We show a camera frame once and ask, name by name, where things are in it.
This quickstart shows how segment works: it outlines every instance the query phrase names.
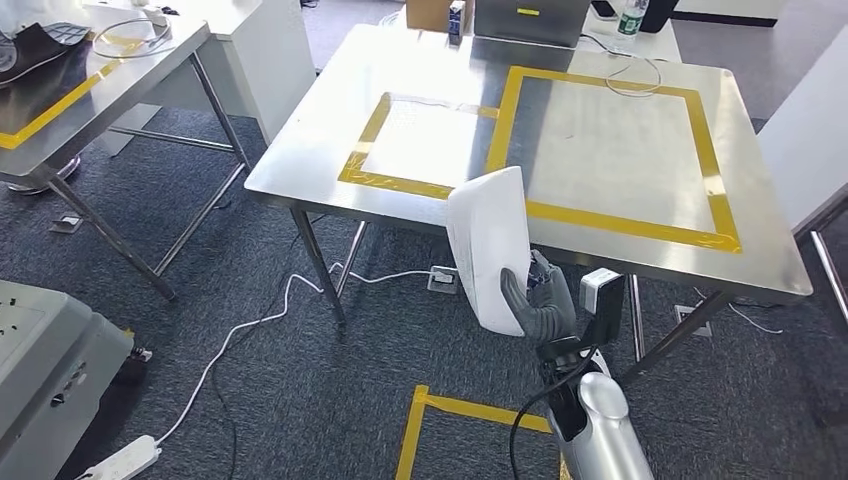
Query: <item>yellow tape outline on floor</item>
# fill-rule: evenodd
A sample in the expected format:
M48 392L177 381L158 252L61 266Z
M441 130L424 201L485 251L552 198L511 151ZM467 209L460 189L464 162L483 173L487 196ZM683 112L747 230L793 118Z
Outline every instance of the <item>yellow tape outline on floor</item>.
M510 426L515 421L515 416L518 415L518 412L513 412L512 410L466 402L465 400L457 400L455 398L430 395L430 387L427 385L416 386L415 392L412 394L412 403L409 406L409 417L406 421L406 431L403 435L403 444L400 450L395 480L409 480L412 478L412 465L415 462L415 452L418 450L418 437L424 421L424 410L428 406L446 413L479 418ZM547 419L537 415L524 415L521 418L519 426L537 432L551 433ZM570 479L571 476L565 468L565 463L560 460L559 480Z
M363 170L365 160L372 145L377 140L377 135L383 128L386 118L396 101L413 101L424 104L437 104L451 107L466 113L476 113L479 116L495 119L495 128L492 134L492 142L489 146L489 154L486 158L485 171L493 172L507 166L507 152L509 150L512 127L515 121L515 113L518 109L518 100L521 93L523 79L539 78L543 80L569 82L580 85L592 85L606 88L607 79L587 75L576 75L572 73L555 72L522 66L512 66L507 74L504 84L504 93L498 108L466 105L448 104L434 99L419 99L408 95L394 93L383 93L374 112L368 119L359 142L348 157L348 161L342 167L338 180L340 182L354 183L385 190L394 190L412 195L447 199L453 187L421 182L408 178L392 177ZM639 82L628 82L622 80L609 80L609 84L624 90L647 90L653 85ZM652 238L655 240L693 245L696 247L719 250L727 253L742 253L742 245L733 220L730 202L721 178L715 149L713 148L707 116L701 102L701 95L697 90L661 86L654 90L657 95L670 95L682 98L686 104L689 115L689 123L692 128L692 136L695 141L695 150L698 154L698 164L703 178L704 192L710 206L714 232L705 232L690 228L662 225L658 223L634 220L632 218L607 215L588 210L578 210L560 205L550 205L541 202L527 200L527 214L531 217L551 220L554 222L571 223L590 228L598 228L616 233Z

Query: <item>sheet of paper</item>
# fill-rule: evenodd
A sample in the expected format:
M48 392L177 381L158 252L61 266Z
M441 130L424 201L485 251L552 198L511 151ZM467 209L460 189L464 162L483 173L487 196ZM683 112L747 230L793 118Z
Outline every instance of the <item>sheet of paper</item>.
M530 269L521 168L505 168L460 185L448 196L447 206L448 240L480 325L524 336L500 289L502 268L525 282Z

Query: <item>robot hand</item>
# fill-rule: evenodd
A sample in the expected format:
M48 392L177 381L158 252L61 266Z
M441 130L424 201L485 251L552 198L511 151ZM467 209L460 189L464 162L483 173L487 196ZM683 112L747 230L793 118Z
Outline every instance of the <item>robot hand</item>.
M501 270L501 293L527 338L547 343L576 334L577 315L562 270L532 250L527 286Z

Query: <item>metal pole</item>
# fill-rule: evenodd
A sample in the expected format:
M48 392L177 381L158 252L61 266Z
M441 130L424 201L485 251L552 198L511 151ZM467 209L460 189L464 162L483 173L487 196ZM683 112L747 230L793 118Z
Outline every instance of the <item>metal pole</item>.
M323 255L321 255L321 247L318 246L318 241L315 239L315 232L312 231L309 217L306 216L306 212L297 208L292 208L291 212L300 236L303 237L303 244L306 246L306 252L309 254L315 273L318 274L321 288L324 289L324 295L333 305L333 313L335 313L336 318L339 322L344 323L344 310L341 302L339 302L339 296L336 294L336 288L333 286L333 280L327 272L327 265L324 263Z
M362 243L362 237L365 236L365 229L368 227L367 222L359 222L359 228L356 229L356 234L353 236L353 243L350 245L350 252L347 254L347 260L342 267L342 276L339 277L339 283L336 287L336 294L342 295L347 277L350 274L350 269L353 268L353 261L356 259L356 252L359 250L359 244Z
M716 292L707 297L686 317L686 320L683 320L674 327L642 360L630 367L630 370L624 374L619 383L626 385L639 378L663 357L677 348L680 343L689 338L695 330L703 327L714 313L724 308L731 300L733 300L733 295L724 292Z
M186 242L188 242L188 239L191 238L192 235L194 235L194 232L197 230L200 224L203 223L203 220L206 219L206 217L209 215L209 212L211 212L212 209L215 208L215 205L218 203L219 200L221 200L221 197L223 197L224 194L227 193L227 190L230 188L230 185L233 184L233 182L236 180L236 177L238 177L238 174L241 173L244 168L244 164L238 164L230 172L230 174L227 175L227 178L224 180L224 183L222 183L221 186L218 187L218 190L215 191L215 195L213 195L212 198L210 198L209 201L206 202L205 205L203 205L203 208L201 208L200 211L197 212L197 215L195 215L194 218L191 220L191 223L188 224L188 227L186 227L186 229L180 235L180 238L178 238L177 241L173 245L171 245L171 248L168 250L165 256L162 257L162 261L160 261L159 265L156 266L156 269L153 270L156 275L162 275L162 272L164 272L165 269L168 268L168 265L171 264L171 262L174 260L174 257L176 257L178 253L180 253L180 250L182 250L183 246L185 246Z
M188 145L190 147L200 147L209 150L218 150L220 152L235 153L232 145L225 143L210 142L208 140L198 140L195 138L180 137L177 135L169 135L167 133L151 132L148 130L136 130L134 128L124 127L109 127L110 132L120 133L122 135L132 135L134 137L150 138L153 140L161 140L163 142L178 143L180 145Z
M94 225L94 228L103 235L103 238L112 245L112 248L118 251L124 258L127 259L132 266L138 269L142 275L144 275L150 283L153 284L153 287L156 288L159 293L165 297L166 300L173 300L176 297L174 290L161 278L159 278L156 273L150 269L150 267L144 263L144 260L135 253L130 246L118 235L118 232L112 229L109 224L106 223L103 218L97 214L94 210L85 203L82 198L77 196L71 187L65 183L64 180L58 177L54 177L50 180L47 185L50 186L50 189L56 192L57 195L62 197L71 208L76 211L80 217L84 220L91 222Z
M209 98L209 103L212 104L212 110L215 111L215 116L217 116L218 121L221 122L221 127L224 129L224 133L227 135L227 139L233 147L233 153L235 153L239 162L247 166L248 171L253 170L253 165L251 165L250 161L248 161L247 155L245 155L244 149L241 147L241 142L239 142L236 131L230 123L230 118L227 117L227 112L225 112L224 107L221 106L221 101L218 99L218 95L212 87L212 82L209 81L209 76L206 75L206 69L203 68L203 64L200 62L200 57L197 56L197 52L193 52L188 59L194 67L194 72L197 74L198 80L200 80L200 85L203 86L203 91L206 92L206 96Z
M630 286L630 319L633 322L633 346L636 351L636 362L645 356L645 336L642 333L642 302L639 300L639 279L636 275L628 275Z
M842 280L839 278L839 273L833 265L833 259L830 258L830 252L827 250L827 245L824 243L824 238L815 230L810 232L813 238L813 244L816 246L816 252L819 254L819 259L824 267L824 273L827 275L827 280L830 282L830 288L833 289L833 294L836 296L836 303L839 304L839 310L842 312L842 318L848 322L848 298L845 296L845 287L842 285Z

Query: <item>yellow tape square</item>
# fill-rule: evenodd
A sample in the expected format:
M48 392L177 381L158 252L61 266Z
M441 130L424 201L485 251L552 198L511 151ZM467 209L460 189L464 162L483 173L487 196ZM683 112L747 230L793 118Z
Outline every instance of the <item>yellow tape square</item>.
M455 109L464 108L465 111L476 112L477 115L496 119L492 142L486 158L485 171L487 173L507 166L507 154L512 136L513 123L518 109L521 85L525 77L606 88L606 80L600 77L512 66L507 75L499 108L464 104L455 106ZM609 83L615 88L624 90L645 90L652 87L644 83L622 80L609 80ZM654 93L657 95L679 97L686 104L689 123L695 141L700 174L703 178L704 192L707 196L713 224L715 225L714 232L663 225L532 200L526 201L527 214L531 217L555 222L571 223L728 253L741 253L742 246L739 242L739 235L733 220L730 203L727 199L727 192L725 191L721 172L719 171L718 159L713 149L712 138L700 94L697 90L670 86L661 86ZM342 168L338 180L369 187L395 190L412 195L422 195L442 200L446 199L451 190L453 190L453 187L381 175L363 170L365 159L368 157L368 153L391 111L392 98L393 94L388 92L384 93L380 98L360 136L356 148L350 154L347 163ZM436 101L422 100L422 103L426 102L433 103Z
M412 402L409 406L409 417L406 421L406 431L403 435L403 444L398 459L395 480L409 480L412 478L412 465L415 462L415 452L418 449L418 437L421 433L421 424L424 420L426 407L433 407L446 413L462 415L465 417L478 418L490 422L512 425L518 412L505 410L503 408L466 402L454 398L430 395L430 387L418 385L412 394ZM521 428L535 430L542 433L551 433L548 421L538 415L524 415L519 424ZM571 480L565 463L560 459L559 480Z
M124 47L123 51L120 53L122 55L129 55L133 53L138 47L143 45L141 40L135 39L126 39L122 37L108 36L111 43L115 43ZM86 41L93 41L94 35L89 33L86 37ZM88 48L86 45L77 45L73 48ZM95 85L100 83L101 80L106 78L110 73L112 73L115 68L117 68L120 64L124 63L127 60L113 59L106 63L100 70L94 72L84 81L82 81L79 85L74 87L70 92L68 92L64 97L60 98L56 103L52 106L44 110L41 114L35 117L32 121L30 121L23 128L18 130L15 133L0 133L0 148L5 148L7 150L14 150L18 148L22 143L29 140L30 137L38 133L42 128L44 128L48 123L52 122L56 117L62 114L65 110L68 109L71 105L73 105L77 100L85 96Z

